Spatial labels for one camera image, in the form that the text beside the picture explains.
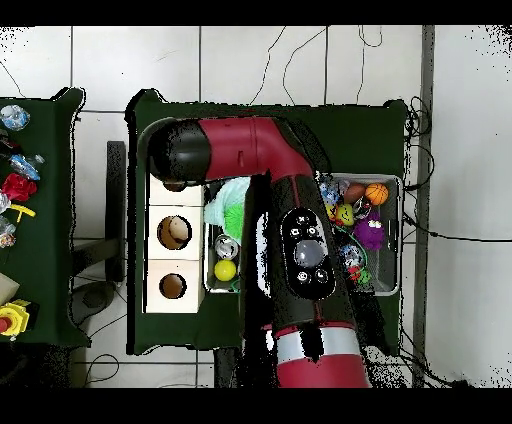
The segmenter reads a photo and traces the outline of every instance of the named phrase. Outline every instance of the red cap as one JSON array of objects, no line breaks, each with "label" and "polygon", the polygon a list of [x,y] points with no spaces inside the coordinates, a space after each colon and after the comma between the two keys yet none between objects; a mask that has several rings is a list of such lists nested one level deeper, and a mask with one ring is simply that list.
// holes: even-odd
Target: red cap
[{"label": "red cap", "polygon": [[0,317],[0,333],[7,331],[12,325],[12,321],[7,317]]}]

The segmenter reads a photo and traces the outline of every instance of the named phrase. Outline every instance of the green tablecloth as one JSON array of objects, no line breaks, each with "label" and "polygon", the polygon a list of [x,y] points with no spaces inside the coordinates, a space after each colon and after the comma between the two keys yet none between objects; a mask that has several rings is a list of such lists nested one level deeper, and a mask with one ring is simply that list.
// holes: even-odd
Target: green tablecloth
[{"label": "green tablecloth", "polygon": [[[129,190],[130,186],[135,186],[135,192],[130,190],[128,205],[128,352],[140,354],[155,345],[192,345],[200,350],[239,346],[238,299],[235,295],[207,294],[197,314],[142,313],[145,170],[136,156],[138,135],[152,122],[169,116],[283,116],[300,119],[309,126],[326,150],[332,172],[390,174],[402,178],[406,107],[402,101],[388,102],[386,107],[164,102],[156,91],[142,90],[133,98],[126,114],[130,128]],[[378,298],[392,353],[398,346],[399,296],[397,293]]]},{"label": "green tablecloth", "polygon": [[[0,98],[0,108],[17,104],[31,116],[21,131],[9,131],[11,140],[27,155],[45,158],[37,192],[23,205],[36,216],[23,215],[16,230],[16,244],[0,252],[0,272],[21,286],[16,298],[40,305],[35,328],[18,336],[18,342],[50,343],[60,346],[85,346],[88,339],[68,318],[68,287],[71,276],[70,230],[71,129],[74,113],[84,93],[63,89],[51,99]],[[12,172],[0,163],[0,182]],[[17,212],[8,209],[4,216],[16,222]],[[8,341],[0,336],[0,341]]]}]

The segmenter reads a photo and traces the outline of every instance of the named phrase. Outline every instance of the robot control buttons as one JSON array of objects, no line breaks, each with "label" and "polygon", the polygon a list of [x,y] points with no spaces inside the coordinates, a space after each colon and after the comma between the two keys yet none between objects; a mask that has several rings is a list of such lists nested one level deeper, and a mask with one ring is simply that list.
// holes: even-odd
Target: robot control buttons
[{"label": "robot control buttons", "polygon": [[297,224],[305,225],[308,223],[308,217],[306,215],[299,215],[297,217]]},{"label": "robot control buttons", "polygon": [[279,227],[286,281],[295,295],[304,299],[324,299],[336,287],[326,231],[310,209],[289,211]]},{"label": "robot control buttons", "polygon": [[324,249],[322,249],[322,246],[320,246],[316,240],[301,240],[295,246],[295,262],[300,267],[314,268],[318,266],[324,258]]},{"label": "robot control buttons", "polygon": [[319,268],[316,270],[315,272],[315,278],[316,278],[316,281],[318,281],[319,283],[326,283],[327,280],[329,279],[328,275],[327,275],[327,272],[325,272],[323,269]]},{"label": "robot control buttons", "polygon": [[297,280],[301,283],[307,283],[309,281],[309,275],[306,272],[301,271],[299,272],[299,275],[297,275]]}]

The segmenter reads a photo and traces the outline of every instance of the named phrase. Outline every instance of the metal can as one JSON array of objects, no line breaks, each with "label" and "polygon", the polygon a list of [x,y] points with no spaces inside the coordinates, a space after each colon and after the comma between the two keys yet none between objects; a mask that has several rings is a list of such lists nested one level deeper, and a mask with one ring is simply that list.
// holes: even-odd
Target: metal can
[{"label": "metal can", "polygon": [[226,234],[215,240],[215,252],[220,259],[232,260],[238,255],[238,243]]}]

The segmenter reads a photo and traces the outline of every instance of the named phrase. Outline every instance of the wooden block with hole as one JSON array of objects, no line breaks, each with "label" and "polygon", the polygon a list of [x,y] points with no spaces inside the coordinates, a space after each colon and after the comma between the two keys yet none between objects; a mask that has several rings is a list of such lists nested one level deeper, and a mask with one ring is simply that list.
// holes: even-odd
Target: wooden block with hole
[{"label": "wooden block with hole", "polygon": [[148,260],[199,261],[203,250],[203,208],[149,206]]},{"label": "wooden block with hole", "polygon": [[204,298],[202,261],[149,260],[145,313],[197,313]]},{"label": "wooden block with hole", "polygon": [[153,175],[149,176],[149,204],[160,206],[203,206],[203,186],[187,187],[183,191],[167,190]]}]

